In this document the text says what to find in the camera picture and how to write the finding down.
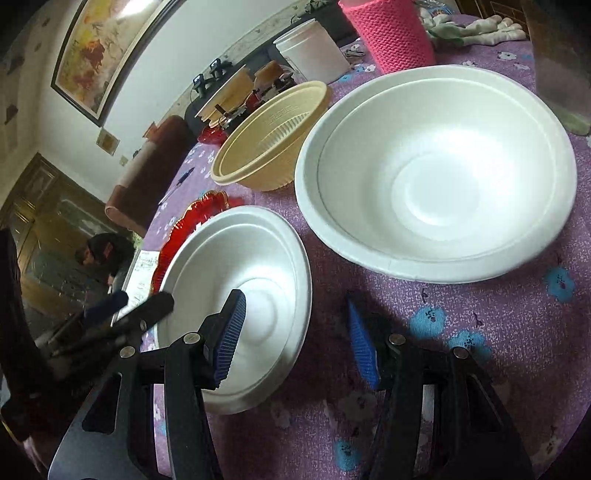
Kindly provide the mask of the beige plastic bowl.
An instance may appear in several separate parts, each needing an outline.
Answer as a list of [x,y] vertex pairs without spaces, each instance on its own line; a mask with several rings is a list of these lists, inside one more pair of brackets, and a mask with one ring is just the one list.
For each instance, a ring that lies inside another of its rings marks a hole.
[[260,192],[293,182],[301,146],[331,97],[327,84],[308,81],[264,103],[222,144],[211,179],[219,186],[239,184]]

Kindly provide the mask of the small white foam bowl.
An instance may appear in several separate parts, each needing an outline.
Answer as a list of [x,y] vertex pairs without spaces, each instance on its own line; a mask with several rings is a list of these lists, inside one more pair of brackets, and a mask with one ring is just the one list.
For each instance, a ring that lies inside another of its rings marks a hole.
[[311,318],[311,268],[294,227],[270,209],[231,208],[190,234],[164,275],[173,312],[156,327],[155,343],[169,346],[221,310],[231,290],[245,294],[245,322],[228,377],[204,392],[208,412],[252,409],[287,379]]

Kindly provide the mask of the white plastic tub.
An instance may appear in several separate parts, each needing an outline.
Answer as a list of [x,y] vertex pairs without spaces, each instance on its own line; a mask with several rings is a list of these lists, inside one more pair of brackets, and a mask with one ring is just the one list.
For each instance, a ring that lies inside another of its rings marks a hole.
[[291,28],[273,41],[280,55],[307,81],[335,82],[349,72],[348,60],[315,19]]

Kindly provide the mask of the red plate under stack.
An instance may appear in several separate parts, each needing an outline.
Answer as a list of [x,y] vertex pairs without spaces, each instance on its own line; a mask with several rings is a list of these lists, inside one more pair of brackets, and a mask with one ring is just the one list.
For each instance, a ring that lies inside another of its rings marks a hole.
[[221,127],[205,126],[199,133],[197,141],[201,144],[221,146],[227,138],[228,134]]

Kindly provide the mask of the dark wooden cabinet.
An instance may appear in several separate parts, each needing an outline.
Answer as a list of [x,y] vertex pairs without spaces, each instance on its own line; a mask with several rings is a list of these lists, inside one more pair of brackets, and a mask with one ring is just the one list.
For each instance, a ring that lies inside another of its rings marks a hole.
[[100,233],[132,234],[111,222],[104,203],[36,154],[1,208],[21,271],[26,324],[34,338],[108,293],[107,273],[83,267],[75,252]]

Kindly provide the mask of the white work gloves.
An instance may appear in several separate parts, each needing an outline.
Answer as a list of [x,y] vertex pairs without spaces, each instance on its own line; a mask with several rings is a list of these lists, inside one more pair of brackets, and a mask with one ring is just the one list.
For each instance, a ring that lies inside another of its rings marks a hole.
[[422,25],[434,44],[455,47],[472,45],[495,46],[504,42],[523,41],[527,34],[519,23],[509,17],[493,15],[468,25],[456,23],[450,15],[422,17]]

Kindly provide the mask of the seated person dark clothes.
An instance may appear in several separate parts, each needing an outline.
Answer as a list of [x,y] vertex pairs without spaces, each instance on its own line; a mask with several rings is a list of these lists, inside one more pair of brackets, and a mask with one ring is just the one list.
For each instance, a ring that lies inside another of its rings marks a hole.
[[97,264],[107,272],[107,284],[111,286],[119,270],[134,256],[130,240],[116,233],[100,233],[88,239],[74,255],[81,266]]

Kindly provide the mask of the framed wall painting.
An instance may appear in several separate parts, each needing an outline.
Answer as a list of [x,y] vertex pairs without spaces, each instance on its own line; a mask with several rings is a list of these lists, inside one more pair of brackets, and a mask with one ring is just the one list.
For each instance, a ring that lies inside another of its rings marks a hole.
[[61,44],[51,87],[103,126],[129,70],[179,1],[83,1]]

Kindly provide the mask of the pink knit sleeve bottle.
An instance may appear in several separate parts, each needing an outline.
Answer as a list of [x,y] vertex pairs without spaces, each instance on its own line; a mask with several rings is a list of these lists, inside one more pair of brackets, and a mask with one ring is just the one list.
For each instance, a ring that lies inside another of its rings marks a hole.
[[339,7],[383,74],[436,64],[412,0],[339,1]]

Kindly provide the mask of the white paper notepad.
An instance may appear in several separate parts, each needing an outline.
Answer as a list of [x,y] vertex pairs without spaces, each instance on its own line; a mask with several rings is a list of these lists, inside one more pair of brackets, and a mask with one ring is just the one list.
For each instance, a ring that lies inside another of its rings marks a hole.
[[127,305],[115,316],[118,321],[149,296],[151,279],[157,266],[159,253],[157,251],[139,250],[131,262],[123,281],[121,290],[127,294]]

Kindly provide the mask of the large white foam bowl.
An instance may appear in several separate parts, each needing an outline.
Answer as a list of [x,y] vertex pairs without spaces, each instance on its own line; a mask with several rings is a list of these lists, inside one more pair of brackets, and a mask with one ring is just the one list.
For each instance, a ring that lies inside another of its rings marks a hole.
[[576,197],[570,139],[529,89],[441,65],[343,97],[301,147],[308,226],[339,256],[394,278],[466,284],[541,254]]

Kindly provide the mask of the clear jar green lid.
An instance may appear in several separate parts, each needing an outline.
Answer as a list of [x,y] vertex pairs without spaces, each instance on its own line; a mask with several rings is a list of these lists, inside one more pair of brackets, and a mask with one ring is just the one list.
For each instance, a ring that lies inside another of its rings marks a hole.
[[523,1],[533,47],[537,95],[564,128],[590,133],[590,45],[555,1]]

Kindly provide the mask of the brown twine spool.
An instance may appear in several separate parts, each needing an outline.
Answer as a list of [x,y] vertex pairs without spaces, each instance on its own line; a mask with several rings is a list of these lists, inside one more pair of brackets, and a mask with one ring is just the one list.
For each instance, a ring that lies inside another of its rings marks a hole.
[[290,67],[271,60],[254,74],[254,88],[260,94],[266,93],[270,89],[283,92],[296,84],[293,76],[294,71]]

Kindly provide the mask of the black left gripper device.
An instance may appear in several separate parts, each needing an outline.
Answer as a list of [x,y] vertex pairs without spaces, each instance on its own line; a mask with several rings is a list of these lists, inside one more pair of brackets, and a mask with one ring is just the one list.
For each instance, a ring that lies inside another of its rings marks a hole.
[[111,360],[127,346],[137,349],[147,330],[173,310],[172,295],[156,293],[118,322],[128,303],[119,290],[34,339],[26,322],[16,244],[1,230],[1,373],[8,398],[1,421],[22,442],[42,430],[59,430]]

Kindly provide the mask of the red plate with label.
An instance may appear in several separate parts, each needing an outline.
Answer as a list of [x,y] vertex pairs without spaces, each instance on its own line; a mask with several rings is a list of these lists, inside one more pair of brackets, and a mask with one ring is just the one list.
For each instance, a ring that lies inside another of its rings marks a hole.
[[151,277],[149,294],[155,294],[160,290],[172,259],[192,233],[212,217],[230,208],[242,206],[244,203],[242,198],[228,196],[221,190],[209,190],[199,199],[193,201],[172,226],[167,240],[159,251],[156,267]]

